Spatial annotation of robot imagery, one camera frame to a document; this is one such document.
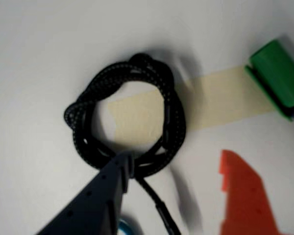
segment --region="red plastic object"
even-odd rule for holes
[[[228,194],[221,235],[282,235],[260,176],[229,150],[222,151],[220,173],[224,175],[222,190]]]

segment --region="cable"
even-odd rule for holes
[[[164,123],[162,137],[145,154],[135,159],[135,178],[156,204],[168,233],[180,234],[165,204],[147,184],[144,177],[163,169],[175,156],[186,134],[185,116],[181,101],[174,90],[174,78],[170,68],[153,60],[147,54],[136,54],[128,62],[112,64],[100,71],[86,90],[64,112],[64,119],[73,130],[75,148],[89,165],[101,169],[116,153],[91,133],[95,105],[116,92],[124,82],[143,81],[156,86],[164,99]],[[163,147],[164,153],[157,154]]]

